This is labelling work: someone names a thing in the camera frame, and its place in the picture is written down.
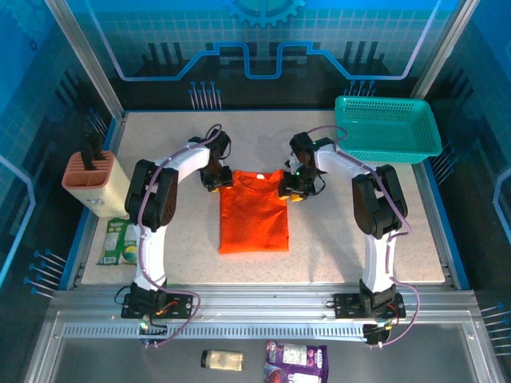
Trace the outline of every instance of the green snack package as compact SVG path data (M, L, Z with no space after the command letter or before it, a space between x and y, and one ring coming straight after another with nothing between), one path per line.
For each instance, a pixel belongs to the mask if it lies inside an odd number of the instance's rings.
M137 264L137 235L127 219L111 219L106 227L105 244L98 265Z

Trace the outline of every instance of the gray floor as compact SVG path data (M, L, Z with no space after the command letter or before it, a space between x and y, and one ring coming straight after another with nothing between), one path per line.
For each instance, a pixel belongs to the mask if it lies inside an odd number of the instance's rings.
M384 350L368 350L353 342L300 344L328 346L330 383L477 381L463 333L456 326L418 325L399 344ZM204 349L243 352L244 371L201 369ZM263 340L177 340L146 350L134 340L66 339L52 382L262 383L264 358Z

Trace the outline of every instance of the folded t-shirt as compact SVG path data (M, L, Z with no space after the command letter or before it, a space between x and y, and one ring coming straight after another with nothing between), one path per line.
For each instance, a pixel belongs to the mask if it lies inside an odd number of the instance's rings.
M235 171L232 188L220 189L220 253L288 251L287 203L277 188L283 170Z

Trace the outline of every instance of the white tabletop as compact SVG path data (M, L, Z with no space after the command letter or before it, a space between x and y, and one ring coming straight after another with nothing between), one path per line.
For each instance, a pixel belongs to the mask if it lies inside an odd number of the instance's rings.
M297 132L334 124L333 111L130 113L117 154L126 175L144 158L158 160L221 123L232 140L231 169L273 172L282 168ZM332 135L323 131L312 138ZM414 229L396 244L394 270L404 282L443 282L444 275L410 165L394 164ZM287 253L219 255L220 198L208 193L199 172L180 183L177 209L165 237L169 283L358 282L364 236L353 216L351 184L323 177L321 195L288 204ZM135 266L98 266L108 219L99 219L83 274L84 284L131 283Z

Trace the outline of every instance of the green basket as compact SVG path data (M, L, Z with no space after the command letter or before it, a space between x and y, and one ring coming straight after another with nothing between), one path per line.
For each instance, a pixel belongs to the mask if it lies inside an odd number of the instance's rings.
M437 123L423 100L337 97L335 123L349 133L341 148L363 161L418 164L442 151Z

